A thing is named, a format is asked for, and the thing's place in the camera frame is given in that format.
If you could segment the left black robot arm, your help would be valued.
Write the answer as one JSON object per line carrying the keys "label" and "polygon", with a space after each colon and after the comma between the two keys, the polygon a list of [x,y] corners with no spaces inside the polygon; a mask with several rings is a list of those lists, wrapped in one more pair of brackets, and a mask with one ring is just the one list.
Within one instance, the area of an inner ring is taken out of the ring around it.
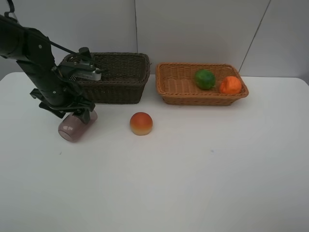
{"label": "left black robot arm", "polygon": [[25,28],[9,17],[0,17],[0,55],[14,59],[35,85],[30,93],[39,107],[59,118],[72,113],[84,124],[95,104],[83,96],[79,84],[70,80],[76,72],[93,71],[90,66],[66,62],[55,64],[51,41],[40,31]]}

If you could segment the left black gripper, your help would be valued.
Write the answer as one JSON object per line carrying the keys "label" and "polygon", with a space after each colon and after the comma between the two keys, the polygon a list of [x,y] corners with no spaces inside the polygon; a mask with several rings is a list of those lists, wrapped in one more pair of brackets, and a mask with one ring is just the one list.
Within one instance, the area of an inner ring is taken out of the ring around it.
{"label": "left black gripper", "polygon": [[63,118],[65,112],[76,112],[80,121],[89,123],[95,104],[84,97],[82,88],[76,82],[64,78],[59,70],[30,72],[29,78],[36,86],[30,94],[41,100],[41,109],[58,118]]}

